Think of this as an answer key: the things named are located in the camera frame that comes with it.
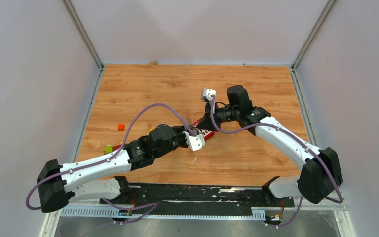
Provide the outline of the orange cube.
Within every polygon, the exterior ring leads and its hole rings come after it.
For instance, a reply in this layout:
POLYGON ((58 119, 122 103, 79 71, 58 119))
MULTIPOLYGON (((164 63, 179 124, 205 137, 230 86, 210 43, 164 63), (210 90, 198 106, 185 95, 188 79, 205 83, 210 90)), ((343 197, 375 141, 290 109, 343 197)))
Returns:
POLYGON ((117 126, 117 129, 118 129, 118 131, 124 131, 125 130, 125 126, 123 124, 119 124, 117 126))

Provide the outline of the red window toy block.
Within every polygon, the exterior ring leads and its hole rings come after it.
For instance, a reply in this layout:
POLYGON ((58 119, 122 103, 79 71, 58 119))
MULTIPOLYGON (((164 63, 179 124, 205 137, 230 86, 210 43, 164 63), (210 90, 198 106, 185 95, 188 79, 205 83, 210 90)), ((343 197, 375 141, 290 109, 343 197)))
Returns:
POLYGON ((192 126, 198 132, 198 134, 202 134, 204 137, 204 140, 207 141, 215 135, 215 131, 198 128, 197 126, 198 126, 199 122, 200 122, 200 120, 194 122, 192 124, 192 126))

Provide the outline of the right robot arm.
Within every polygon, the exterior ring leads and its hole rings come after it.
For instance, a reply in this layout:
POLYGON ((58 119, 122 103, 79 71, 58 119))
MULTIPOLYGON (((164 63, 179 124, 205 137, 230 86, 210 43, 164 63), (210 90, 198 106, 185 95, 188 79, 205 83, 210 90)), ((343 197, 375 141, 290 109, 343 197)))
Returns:
POLYGON ((275 206, 282 198, 301 197, 313 204, 326 199, 342 204, 340 191, 343 183, 338 154, 330 147, 322 149, 283 126, 262 107, 253 106, 247 90, 242 85, 227 89, 228 103, 219 107, 216 91, 203 89, 201 100, 205 112, 197 127, 223 134, 248 131, 272 144, 287 156, 300 170, 291 177, 275 177, 262 192, 263 202, 275 206))

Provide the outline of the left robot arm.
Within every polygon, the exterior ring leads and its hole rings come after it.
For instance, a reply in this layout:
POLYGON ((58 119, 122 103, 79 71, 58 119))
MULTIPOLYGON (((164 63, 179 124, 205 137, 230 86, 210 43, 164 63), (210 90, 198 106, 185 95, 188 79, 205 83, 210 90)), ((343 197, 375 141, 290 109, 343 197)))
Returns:
POLYGON ((205 140, 198 132, 189 133, 183 127, 161 124, 148 135, 100 157, 65 164, 50 160, 37 178, 39 210, 50 213, 70 202, 93 199, 95 196, 86 188, 97 186, 99 178, 152 165, 157 158, 177 148, 197 151, 204 145, 205 140))

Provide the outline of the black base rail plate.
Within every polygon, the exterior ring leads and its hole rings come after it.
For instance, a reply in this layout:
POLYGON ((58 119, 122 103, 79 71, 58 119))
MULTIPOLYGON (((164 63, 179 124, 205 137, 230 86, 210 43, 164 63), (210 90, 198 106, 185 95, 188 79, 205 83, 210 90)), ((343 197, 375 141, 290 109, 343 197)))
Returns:
POLYGON ((261 187, 129 183, 125 192, 111 199, 114 205, 144 206, 157 203, 151 214, 250 215, 253 208, 294 207, 286 197, 277 199, 261 187))

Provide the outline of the small red yellow toy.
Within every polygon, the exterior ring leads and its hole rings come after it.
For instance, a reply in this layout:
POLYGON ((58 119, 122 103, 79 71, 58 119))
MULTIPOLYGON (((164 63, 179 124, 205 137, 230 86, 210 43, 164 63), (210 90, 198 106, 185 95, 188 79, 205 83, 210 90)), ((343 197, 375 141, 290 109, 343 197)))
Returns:
POLYGON ((108 153, 113 153, 113 152, 115 152, 116 150, 118 150, 120 147, 121 147, 121 145, 123 144, 123 142, 120 142, 120 144, 118 144, 118 145, 112 145, 112 144, 110 144, 110 145, 106 145, 105 147, 104 147, 104 150, 103 150, 103 154, 108 154, 108 153))

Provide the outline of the grey metal keyring disc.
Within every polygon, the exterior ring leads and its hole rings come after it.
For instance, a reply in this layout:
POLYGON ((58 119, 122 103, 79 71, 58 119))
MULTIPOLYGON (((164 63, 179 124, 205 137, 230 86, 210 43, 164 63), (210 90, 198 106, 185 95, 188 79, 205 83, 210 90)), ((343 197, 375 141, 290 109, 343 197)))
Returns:
POLYGON ((195 127, 195 121, 191 117, 187 117, 186 122, 189 127, 195 127))

